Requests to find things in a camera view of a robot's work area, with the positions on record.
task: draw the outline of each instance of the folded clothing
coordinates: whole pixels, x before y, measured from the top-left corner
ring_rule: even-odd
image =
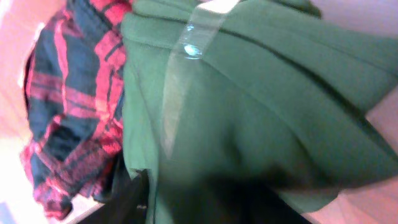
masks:
[[[75,0],[41,31],[25,68],[33,137],[21,153],[34,198],[64,219],[76,194],[107,202],[126,184],[119,31],[128,1]]]

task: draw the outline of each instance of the green garment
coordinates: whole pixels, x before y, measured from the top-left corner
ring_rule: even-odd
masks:
[[[197,4],[138,0],[122,24],[124,158],[132,176],[150,170],[149,222],[232,223],[221,179],[264,181],[310,212],[343,188],[398,174],[364,117],[398,83],[398,41],[328,24],[304,0],[239,3],[203,58],[181,63],[193,82],[167,158],[165,71]]]

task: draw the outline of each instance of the folded green shirt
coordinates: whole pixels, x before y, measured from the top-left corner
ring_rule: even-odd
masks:
[[[235,223],[226,183],[263,182],[310,212],[398,174],[365,118],[398,83],[398,41],[328,24],[305,0],[239,3],[202,58],[180,64],[193,80],[167,157],[165,75],[197,4],[138,0],[123,21],[124,158],[132,176],[150,170],[149,222]]]

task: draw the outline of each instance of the plaid shirt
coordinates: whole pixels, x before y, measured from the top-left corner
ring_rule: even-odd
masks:
[[[105,202],[115,167],[124,167],[120,23],[130,11],[123,0],[68,1],[28,59],[24,91],[33,138],[21,161],[47,217],[64,219],[76,194]]]

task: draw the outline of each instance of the plaid cloth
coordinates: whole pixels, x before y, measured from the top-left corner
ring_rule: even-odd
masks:
[[[128,1],[68,1],[28,60],[24,93],[33,138],[21,161],[47,217],[64,219],[76,194],[106,202],[116,166],[123,170],[126,52],[119,30],[130,11]]]

